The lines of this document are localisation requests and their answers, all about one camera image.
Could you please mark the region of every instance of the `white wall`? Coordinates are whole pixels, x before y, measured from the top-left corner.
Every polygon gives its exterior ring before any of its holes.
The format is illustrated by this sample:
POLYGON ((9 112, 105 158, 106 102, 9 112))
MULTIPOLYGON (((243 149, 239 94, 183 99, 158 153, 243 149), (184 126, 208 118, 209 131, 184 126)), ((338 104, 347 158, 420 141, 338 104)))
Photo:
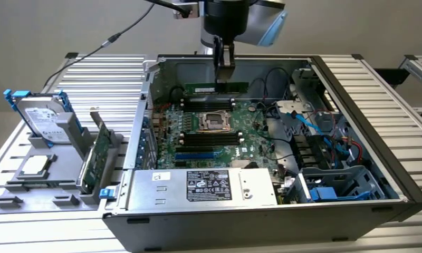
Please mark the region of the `white wall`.
MULTIPOLYGON (((237 53, 360 53, 371 65, 395 67, 422 54, 422 0, 285 0, 287 23, 269 48, 236 45, 237 53)), ((0 111, 5 88, 41 89, 66 52, 89 52, 145 11, 142 0, 0 0, 0 111)), ((192 53, 199 20, 173 21, 156 7, 102 53, 192 53)), ((422 101, 416 88, 404 92, 422 101)))

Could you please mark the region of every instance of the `blue latch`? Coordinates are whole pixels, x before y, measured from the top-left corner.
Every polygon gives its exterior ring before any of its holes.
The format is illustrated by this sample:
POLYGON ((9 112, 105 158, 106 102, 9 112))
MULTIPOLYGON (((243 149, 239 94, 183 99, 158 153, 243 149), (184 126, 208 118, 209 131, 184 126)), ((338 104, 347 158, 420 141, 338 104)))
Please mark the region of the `blue latch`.
POLYGON ((371 193, 362 192, 356 196, 338 197, 332 187, 315 187, 309 190, 311 199, 313 202, 330 201, 350 201, 350 200, 367 200, 371 193))
POLYGON ((98 193, 98 198, 100 199, 113 199, 113 189, 101 189, 98 193))
POLYGON ((13 98, 26 98, 30 95, 30 91, 15 91, 11 94, 13 98))

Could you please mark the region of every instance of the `hard drive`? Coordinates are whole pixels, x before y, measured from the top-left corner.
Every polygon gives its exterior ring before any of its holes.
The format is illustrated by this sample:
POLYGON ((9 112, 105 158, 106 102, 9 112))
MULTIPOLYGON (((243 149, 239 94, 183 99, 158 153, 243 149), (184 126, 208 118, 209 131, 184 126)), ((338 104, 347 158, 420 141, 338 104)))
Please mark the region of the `hard drive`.
POLYGON ((60 93, 30 93, 30 91, 5 91, 5 99, 10 107, 22 117, 33 136, 42 137, 48 143, 70 143, 62 128, 56 125, 57 115, 62 112, 73 112, 68 96, 60 93))

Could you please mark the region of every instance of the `metal bracket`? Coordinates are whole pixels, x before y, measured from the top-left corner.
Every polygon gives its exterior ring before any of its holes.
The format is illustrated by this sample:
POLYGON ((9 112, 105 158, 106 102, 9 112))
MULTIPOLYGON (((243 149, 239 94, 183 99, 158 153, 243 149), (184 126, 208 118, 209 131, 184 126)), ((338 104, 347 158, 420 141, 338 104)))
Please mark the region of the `metal bracket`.
MULTIPOLYGON (((187 11, 189 11, 189 16, 187 18, 197 18, 200 16, 200 6, 199 6, 199 2, 189 2, 189 3, 183 3, 181 0, 176 0, 172 1, 172 4, 175 4, 176 6, 181 7, 183 9, 185 9, 187 11)), ((185 19, 180 12, 173 10, 173 18, 176 20, 183 20, 185 19)))
POLYGON ((399 68, 404 69, 414 77, 422 80, 422 65, 416 60, 404 59, 399 68))

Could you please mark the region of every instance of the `cpu socket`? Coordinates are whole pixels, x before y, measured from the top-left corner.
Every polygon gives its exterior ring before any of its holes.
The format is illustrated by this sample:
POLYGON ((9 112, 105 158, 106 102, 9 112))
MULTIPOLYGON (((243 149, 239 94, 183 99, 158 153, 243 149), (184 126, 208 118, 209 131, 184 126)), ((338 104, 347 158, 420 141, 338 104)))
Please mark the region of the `cpu socket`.
POLYGON ((229 115, 225 111, 200 113, 199 122, 201 131, 231 130, 229 115))

